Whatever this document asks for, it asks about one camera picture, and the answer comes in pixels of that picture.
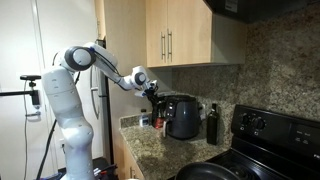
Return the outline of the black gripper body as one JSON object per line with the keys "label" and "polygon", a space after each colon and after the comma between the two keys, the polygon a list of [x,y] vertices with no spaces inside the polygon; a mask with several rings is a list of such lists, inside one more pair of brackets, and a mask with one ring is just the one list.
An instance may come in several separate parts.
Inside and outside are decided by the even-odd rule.
{"label": "black gripper body", "polygon": [[158,90],[158,85],[156,80],[150,80],[147,83],[147,89],[145,90],[147,97],[153,97],[155,92]]}

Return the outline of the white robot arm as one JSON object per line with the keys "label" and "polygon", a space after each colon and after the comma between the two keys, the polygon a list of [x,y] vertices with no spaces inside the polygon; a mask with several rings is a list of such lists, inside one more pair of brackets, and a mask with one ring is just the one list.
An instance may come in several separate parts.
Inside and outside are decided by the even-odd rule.
{"label": "white robot arm", "polygon": [[57,58],[59,64],[42,74],[42,85],[64,137],[66,173],[61,180],[96,180],[92,160],[94,132],[84,116],[74,73],[95,66],[123,90],[135,89],[139,97],[154,93],[157,81],[149,79],[143,66],[134,67],[130,75],[120,75],[116,57],[93,42],[65,48]]}

